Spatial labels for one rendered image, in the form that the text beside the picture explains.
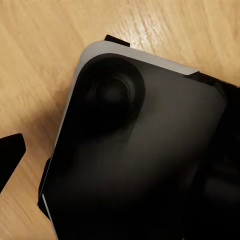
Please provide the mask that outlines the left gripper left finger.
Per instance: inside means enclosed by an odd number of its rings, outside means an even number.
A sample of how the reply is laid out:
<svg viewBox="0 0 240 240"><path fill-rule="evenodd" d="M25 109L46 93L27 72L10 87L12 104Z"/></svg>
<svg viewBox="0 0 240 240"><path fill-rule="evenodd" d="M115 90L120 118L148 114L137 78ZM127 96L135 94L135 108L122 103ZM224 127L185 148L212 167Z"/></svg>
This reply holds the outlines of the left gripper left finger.
<svg viewBox="0 0 240 240"><path fill-rule="evenodd" d="M26 152L21 133L0 138L0 193Z"/></svg>

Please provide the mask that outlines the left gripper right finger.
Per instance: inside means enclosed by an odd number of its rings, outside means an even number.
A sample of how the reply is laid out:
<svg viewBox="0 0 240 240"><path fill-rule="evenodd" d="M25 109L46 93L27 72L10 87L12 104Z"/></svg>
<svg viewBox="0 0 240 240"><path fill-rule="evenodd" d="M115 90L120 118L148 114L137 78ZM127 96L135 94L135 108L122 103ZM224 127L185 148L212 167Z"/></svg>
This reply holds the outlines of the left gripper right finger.
<svg viewBox="0 0 240 240"><path fill-rule="evenodd" d="M228 133L224 151L240 173L240 135L235 133Z"/></svg>

